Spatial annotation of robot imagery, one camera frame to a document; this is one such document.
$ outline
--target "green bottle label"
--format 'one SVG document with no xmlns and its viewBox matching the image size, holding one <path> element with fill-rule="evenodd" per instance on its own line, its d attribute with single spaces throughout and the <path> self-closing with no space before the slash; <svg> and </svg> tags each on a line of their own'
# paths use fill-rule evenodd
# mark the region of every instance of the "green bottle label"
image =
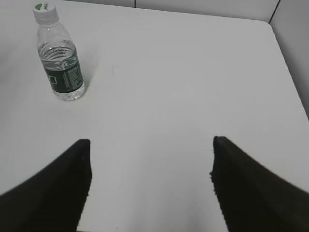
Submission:
<svg viewBox="0 0 309 232">
<path fill-rule="evenodd" d="M 84 82 L 79 62 L 66 70 L 52 71 L 45 69 L 45 71 L 52 89 L 58 93 L 70 93 L 76 91 Z"/>
</svg>

